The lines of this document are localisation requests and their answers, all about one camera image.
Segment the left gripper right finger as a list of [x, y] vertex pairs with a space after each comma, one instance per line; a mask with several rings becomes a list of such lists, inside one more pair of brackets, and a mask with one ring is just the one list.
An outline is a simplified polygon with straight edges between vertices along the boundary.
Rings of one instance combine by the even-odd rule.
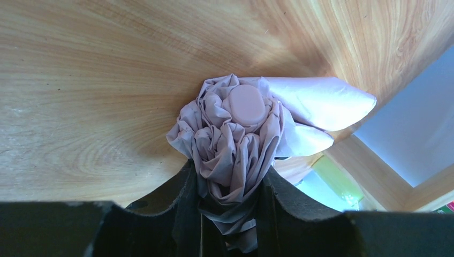
[[297, 189], [270, 168], [256, 205], [258, 256], [361, 256], [354, 225], [343, 213]]

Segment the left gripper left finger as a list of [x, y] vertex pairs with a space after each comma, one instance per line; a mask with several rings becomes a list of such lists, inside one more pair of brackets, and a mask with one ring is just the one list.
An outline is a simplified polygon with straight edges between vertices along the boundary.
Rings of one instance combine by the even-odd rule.
[[226, 256], [225, 242], [198, 210], [194, 163], [129, 207], [113, 205], [86, 256]]

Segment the pink folding umbrella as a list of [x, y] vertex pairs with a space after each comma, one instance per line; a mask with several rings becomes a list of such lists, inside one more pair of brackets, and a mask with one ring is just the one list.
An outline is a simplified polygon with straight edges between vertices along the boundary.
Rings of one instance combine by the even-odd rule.
[[204, 81], [167, 133], [193, 160], [201, 207], [230, 248], [258, 246], [252, 216], [256, 189], [277, 157], [317, 154], [369, 114], [376, 97], [338, 78], [240, 78]]

